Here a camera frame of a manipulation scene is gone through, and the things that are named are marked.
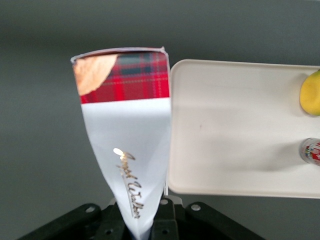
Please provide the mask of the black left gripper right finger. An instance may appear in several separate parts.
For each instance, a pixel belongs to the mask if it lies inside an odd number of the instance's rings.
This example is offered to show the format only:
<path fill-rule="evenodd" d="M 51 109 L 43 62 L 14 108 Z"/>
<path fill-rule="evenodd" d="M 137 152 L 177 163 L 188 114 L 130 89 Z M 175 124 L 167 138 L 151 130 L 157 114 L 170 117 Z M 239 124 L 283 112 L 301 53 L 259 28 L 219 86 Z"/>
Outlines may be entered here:
<path fill-rule="evenodd" d="M 152 240 L 262 240 L 263 237 L 203 202 L 183 206 L 163 196 L 150 232 Z"/>

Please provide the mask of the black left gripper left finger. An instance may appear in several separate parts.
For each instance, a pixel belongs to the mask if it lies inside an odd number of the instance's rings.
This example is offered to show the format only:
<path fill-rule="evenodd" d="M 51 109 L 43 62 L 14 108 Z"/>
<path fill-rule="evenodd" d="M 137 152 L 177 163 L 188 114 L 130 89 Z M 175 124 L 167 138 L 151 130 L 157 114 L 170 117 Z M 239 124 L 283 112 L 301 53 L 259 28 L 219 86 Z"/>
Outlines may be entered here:
<path fill-rule="evenodd" d="M 83 204 L 20 237 L 21 240 L 129 240 L 128 228 L 116 203 L 101 209 Z"/>

